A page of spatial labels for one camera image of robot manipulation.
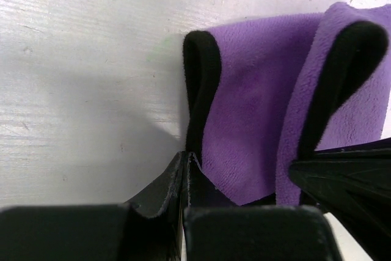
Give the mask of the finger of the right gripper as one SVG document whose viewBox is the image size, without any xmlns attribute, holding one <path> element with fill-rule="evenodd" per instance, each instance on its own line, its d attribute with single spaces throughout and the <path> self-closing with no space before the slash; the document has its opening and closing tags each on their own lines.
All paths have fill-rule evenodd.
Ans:
<svg viewBox="0 0 391 261">
<path fill-rule="evenodd" d="M 293 182 L 327 208 L 373 260 L 390 260 L 389 169 L 293 169 Z"/>
<path fill-rule="evenodd" d="M 292 182 L 303 181 L 309 176 L 389 182 L 390 138 L 313 152 L 294 160 L 288 169 L 288 175 Z"/>
</svg>

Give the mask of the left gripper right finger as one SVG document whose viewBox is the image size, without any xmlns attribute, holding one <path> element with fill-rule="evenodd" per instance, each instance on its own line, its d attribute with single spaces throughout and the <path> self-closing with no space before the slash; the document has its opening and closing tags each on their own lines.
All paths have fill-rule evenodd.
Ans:
<svg viewBox="0 0 391 261">
<path fill-rule="evenodd" d="M 236 206 L 183 156 L 183 228 L 188 260 L 341 260 L 315 207 Z"/>
</svg>

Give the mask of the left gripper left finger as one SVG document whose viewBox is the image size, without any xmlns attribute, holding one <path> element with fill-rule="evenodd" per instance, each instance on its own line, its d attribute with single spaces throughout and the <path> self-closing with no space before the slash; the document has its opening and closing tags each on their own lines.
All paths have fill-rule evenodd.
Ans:
<svg viewBox="0 0 391 261">
<path fill-rule="evenodd" d="M 2 260 L 180 260 L 185 152 L 121 204 L 1 210 Z"/>
</svg>

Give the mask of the dark grey towel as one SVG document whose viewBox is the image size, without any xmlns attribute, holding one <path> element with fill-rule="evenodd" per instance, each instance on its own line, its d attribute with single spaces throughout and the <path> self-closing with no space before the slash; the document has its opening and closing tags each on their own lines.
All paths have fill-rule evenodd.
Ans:
<svg viewBox="0 0 391 261">
<path fill-rule="evenodd" d="M 390 93 L 390 6 L 344 2 L 192 31 L 186 150 L 227 198 L 298 205 L 288 176 L 317 150 L 377 141 Z"/>
</svg>

